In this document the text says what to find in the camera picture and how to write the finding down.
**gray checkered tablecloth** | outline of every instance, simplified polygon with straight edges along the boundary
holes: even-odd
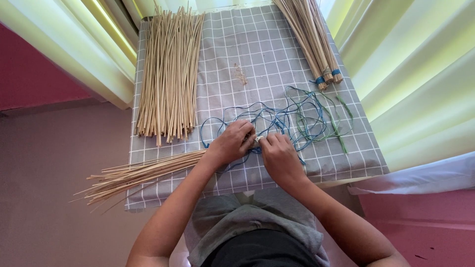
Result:
[[[148,22],[143,21],[137,53],[132,133],[138,114],[145,57],[144,35],[147,30]],[[306,162],[306,173],[313,182],[388,173],[360,100],[329,33],[328,38],[344,80],[339,85],[330,84],[325,94],[335,100],[338,94],[345,101],[354,115],[354,127],[343,137],[347,154],[342,152],[337,138],[315,142],[300,151],[300,157]],[[288,85],[304,90],[317,89],[315,84],[308,82],[315,78],[292,30],[275,5],[207,13],[203,23],[199,57],[197,125],[201,125],[210,117],[222,117],[223,109],[231,106],[248,106],[261,101],[269,107],[286,108],[288,104],[284,88]],[[241,67],[247,84],[243,85],[237,67]],[[323,105],[330,106],[323,97],[320,100]],[[340,103],[336,109],[343,116],[339,129],[346,132],[350,128],[349,116]],[[242,111],[228,110],[224,114],[225,120],[232,121],[236,113],[240,114]],[[304,114],[315,116],[316,112],[306,110]],[[220,126],[217,120],[208,121],[203,126],[204,142],[210,143],[216,138]],[[257,123],[256,130],[264,130],[267,126],[261,120]],[[294,133],[295,115],[291,116],[290,126],[291,133]],[[132,134],[130,163],[202,149],[199,129],[195,128],[186,142],[174,140],[168,144],[162,137],[161,148],[156,146],[156,137],[145,138]],[[188,171],[174,173],[157,184],[145,183],[128,190],[126,209],[160,206]],[[243,165],[226,173],[215,174],[205,188],[203,197],[271,187],[276,187],[276,184],[269,177],[261,156],[252,154]]]

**floor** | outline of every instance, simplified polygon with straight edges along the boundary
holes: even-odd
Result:
[[[119,204],[100,215],[84,200],[68,202],[88,188],[87,176],[128,162],[131,116],[106,103],[0,119],[2,266],[125,265],[154,209],[130,213]],[[344,186],[327,192],[362,214]],[[355,266],[328,234],[324,247],[332,266]],[[182,238],[170,266],[188,266],[187,255]]]

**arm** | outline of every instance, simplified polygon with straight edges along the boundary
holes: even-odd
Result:
[[[370,223],[313,184],[285,135],[259,140],[267,172],[288,194],[310,210],[343,252],[358,266],[409,266],[391,242]]]
[[[251,136],[245,141],[247,133]],[[143,227],[127,260],[127,267],[168,266],[201,192],[218,167],[244,156],[255,139],[253,125],[236,121],[210,145],[198,164]]]

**pile of bamboo strips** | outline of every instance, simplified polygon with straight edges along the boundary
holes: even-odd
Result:
[[[123,165],[102,170],[100,175],[91,175],[87,179],[98,179],[98,183],[84,190],[85,196],[80,199],[90,199],[88,205],[106,201],[109,198],[131,189],[144,182],[159,182],[167,178],[167,174],[180,171],[198,163],[206,149],[183,153],[156,160]]]
[[[159,11],[146,33],[142,91],[135,134],[188,139],[195,126],[196,79],[204,13]]]
[[[274,0],[274,3],[294,31],[313,76],[317,79],[318,88],[324,90],[327,83],[340,83],[343,77],[338,71],[335,72],[339,69],[338,63],[328,43],[323,18],[315,1]]]

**person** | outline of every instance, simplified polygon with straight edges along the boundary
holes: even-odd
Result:
[[[217,169],[243,157],[255,138],[251,123],[231,123],[146,223],[126,266],[168,266],[183,233],[192,266],[330,266],[315,218],[358,266],[409,266],[383,234],[307,178],[286,135],[259,140],[279,188],[256,191],[252,204],[233,194],[199,200]]]

